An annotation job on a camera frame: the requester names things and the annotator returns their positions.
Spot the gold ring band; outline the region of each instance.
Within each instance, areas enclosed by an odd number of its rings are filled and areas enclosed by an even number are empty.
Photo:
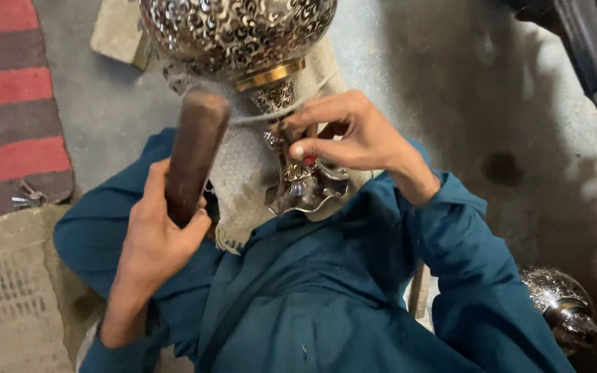
[[[271,66],[267,70],[255,72],[241,78],[234,83],[234,88],[239,92],[246,89],[263,86],[276,80],[280,80],[294,72],[299,72],[305,68],[305,58],[300,60],[290,60],[284,64]]]

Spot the right hand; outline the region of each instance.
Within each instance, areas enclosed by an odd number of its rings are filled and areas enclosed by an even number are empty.
[[[418,153],[359,90],[313,99],[285,119],[286,128],[301,138],[290,154],[295,159],[324,157],[337,165],[369,171],[394,170],[404,154]],[[317,125],[328,123],[317,135]],[[342,140],[334,141],[334,136]]]
[[[328,123],[317,134],[317,125]],[[405,140],[359,90],[307,102],[281,125],[294,138],[290,155],[327,158],[339,166],[369,171],[390,171],[402,195],[415,206],[425,206],[441,188],[441,181],[420,152]],[[342,140],[333,137],[342,136]]]

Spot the small silver vase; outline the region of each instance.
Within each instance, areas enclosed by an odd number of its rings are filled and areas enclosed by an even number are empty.
[[[336,7],[337,0],[140,0],[142,24],[174,69],[232,85],[263,114],[294,104],[294,75]],[[282,139],[264,137],[280,158],[280,183],[265,202],[275,214],[312,212],[347,191],[344,169],[295,162],[283,155]]]
[[[520,267],[519,276],[529,286],[534,307],[543,314],[565,354],[590,350],[597,356],[597,325],[585,288],[551,267]]]

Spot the concrete floor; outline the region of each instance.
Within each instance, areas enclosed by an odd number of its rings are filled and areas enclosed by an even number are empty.
[[[89,49],[100,0],[34,5],[86,191],[174,125],[176,97]],[[560,40],[488,0],[343,0],[329,35],[349,87],[490,203],[518,263],[565,270],[597,308],[597,113]]]

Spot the metal vase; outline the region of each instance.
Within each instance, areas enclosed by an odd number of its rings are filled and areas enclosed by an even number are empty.
[[[590,350],[597,356],[597,325],[585,288],[551,267],[520,267],[519,276],[529,286],[534,307],[541,311],[566,355]]]
[[[294,104],[293,77],[336,7],[337,0],[140,0],[142,25],[175,72],[231,84],[264,114]],[[170,82],[179,92],[177,86]],[[344,169],[297,163],[285,157],[282,139],[264,137],[281,164],[265,201],[275,214],[312,212],[347,191]]]

